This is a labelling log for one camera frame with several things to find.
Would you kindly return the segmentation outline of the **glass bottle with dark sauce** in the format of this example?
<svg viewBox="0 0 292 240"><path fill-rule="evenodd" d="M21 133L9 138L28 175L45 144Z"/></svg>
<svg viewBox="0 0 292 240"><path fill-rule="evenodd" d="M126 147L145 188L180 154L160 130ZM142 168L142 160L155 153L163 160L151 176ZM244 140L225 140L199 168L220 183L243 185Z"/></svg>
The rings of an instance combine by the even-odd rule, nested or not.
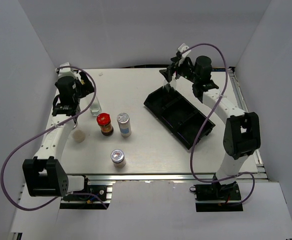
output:
<svg viewBox="0 0 292 240"><path fill-rule="evenodd" d="M163 89L163 92L166 94L173 94L176 91L176 86L177 86L177 82L173 78L170 82L168 82L167 80L164 80L162 89Z"/></svg>

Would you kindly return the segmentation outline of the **clear glass oil bottle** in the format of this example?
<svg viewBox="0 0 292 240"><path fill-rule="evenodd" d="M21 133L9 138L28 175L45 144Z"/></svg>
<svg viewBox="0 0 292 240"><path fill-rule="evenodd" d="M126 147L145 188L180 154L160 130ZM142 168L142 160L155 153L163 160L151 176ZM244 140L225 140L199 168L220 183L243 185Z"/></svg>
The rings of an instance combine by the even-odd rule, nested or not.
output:
<svg viewBox="0 0 292 240"><path fill-rule="evenodd" d="M101 105L100 105L100 102L99 102L99 99L97 96L94 98L94 101L90 105L89 110L90 110L91 115L94 117L101 114L102 108L101 108Z"/></svg>

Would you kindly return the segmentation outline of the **red lid sauce jar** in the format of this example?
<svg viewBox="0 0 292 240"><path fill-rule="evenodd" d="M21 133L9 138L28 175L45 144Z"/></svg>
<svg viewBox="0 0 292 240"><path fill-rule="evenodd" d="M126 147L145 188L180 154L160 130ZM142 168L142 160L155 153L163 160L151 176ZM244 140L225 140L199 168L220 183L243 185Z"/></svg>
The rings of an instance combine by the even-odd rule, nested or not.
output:
<svg viewBox="0 0 292 240"><path fill-rule="evenodd" d="M113 126L111 123L111 118L108 113L100 113L96 118L97 124L100 127L101 133L104 136L110 136L113 134Z"/></svg>

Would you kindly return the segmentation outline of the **blue label spice jar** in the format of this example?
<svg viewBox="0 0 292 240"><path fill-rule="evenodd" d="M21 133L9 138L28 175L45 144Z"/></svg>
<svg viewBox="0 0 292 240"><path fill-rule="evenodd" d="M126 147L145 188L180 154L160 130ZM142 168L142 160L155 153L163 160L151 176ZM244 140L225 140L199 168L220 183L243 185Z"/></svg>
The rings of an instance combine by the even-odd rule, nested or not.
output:
<svg viewBox="0 0 292 240"><path fill-rule="evenodd" d="M117 116L117 122L120 133L123 137L129 137L131 135L130 117L127 113L122 112Z"/></svg>

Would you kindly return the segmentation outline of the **silver lid spice jar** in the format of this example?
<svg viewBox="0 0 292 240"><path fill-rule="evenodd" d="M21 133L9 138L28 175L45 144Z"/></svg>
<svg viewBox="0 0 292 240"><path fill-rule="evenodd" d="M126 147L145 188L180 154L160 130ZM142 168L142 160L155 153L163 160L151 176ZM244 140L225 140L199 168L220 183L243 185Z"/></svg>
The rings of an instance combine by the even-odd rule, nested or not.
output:
<svg viewBox="0 0 292 240"><path fill-rule="evenodd" d="M123 168L126 165L126 158L122 150L113 150L110 157L115 167Z"/></svg>

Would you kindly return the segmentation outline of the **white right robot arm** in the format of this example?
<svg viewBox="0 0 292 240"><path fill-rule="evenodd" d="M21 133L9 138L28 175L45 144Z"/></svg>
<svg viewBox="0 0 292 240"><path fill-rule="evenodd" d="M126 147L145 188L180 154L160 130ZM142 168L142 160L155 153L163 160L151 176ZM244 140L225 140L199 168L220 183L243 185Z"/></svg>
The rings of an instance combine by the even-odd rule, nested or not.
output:
<svg viewBox="0 0 292 240"><path fill-rule="evenodd" d="M167 83L183 77L192 83L194 96L211 109L225 124L223 146L225 156L215 173L212 195L221 200L230 192L239 171L255 150L261 146L259 117L255 112L246 112L228 100L224 92L211 79L212 61L207 56L199 56L194 63L189 57L176 56L172 63L160 70Z"/></svg>

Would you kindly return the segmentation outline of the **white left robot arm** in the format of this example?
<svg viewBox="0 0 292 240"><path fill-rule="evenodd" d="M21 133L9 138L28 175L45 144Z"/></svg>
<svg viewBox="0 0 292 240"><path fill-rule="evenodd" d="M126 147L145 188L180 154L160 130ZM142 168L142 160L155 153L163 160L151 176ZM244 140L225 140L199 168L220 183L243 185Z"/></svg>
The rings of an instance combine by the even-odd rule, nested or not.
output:
<svg viewBox="0 0 292 240"><path fill-rule="evenodd" d="M69 69L59 71L55 86L59 94L53 102L51 127L44 135L41 147L31 159L22 165L29 195L32 197L64 197L74 192L85 200L91 195L91 186L83 176L67 175L61 165L61 157L67 139L77 123L80 99L95 91L87 74L80 78Z"/></svg>

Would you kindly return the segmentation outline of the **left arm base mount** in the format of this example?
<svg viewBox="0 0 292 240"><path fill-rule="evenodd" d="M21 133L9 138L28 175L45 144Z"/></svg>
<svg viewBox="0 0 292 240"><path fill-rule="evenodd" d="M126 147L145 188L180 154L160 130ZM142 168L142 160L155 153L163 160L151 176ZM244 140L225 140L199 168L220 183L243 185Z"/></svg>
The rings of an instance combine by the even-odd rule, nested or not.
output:
<svg viewBox="0 0 292 240"><path fill-rule="evenodd" d="M112 198L114 182L86 177L83 190L75 191L60 201L61 210L106 210Z"/></svg>

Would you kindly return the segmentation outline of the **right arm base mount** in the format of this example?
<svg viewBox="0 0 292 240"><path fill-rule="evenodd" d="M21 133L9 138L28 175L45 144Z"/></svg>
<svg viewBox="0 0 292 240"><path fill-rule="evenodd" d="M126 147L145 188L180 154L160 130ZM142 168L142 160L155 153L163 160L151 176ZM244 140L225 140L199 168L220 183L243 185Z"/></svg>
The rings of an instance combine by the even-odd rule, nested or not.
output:
<svg viewBox="0 0 292 240"><path fill-rule="evenodd" d="M189 188L195 195L196 212L242 212L241 193L237 182L221 185L218 182L196 184Z"/></svg>

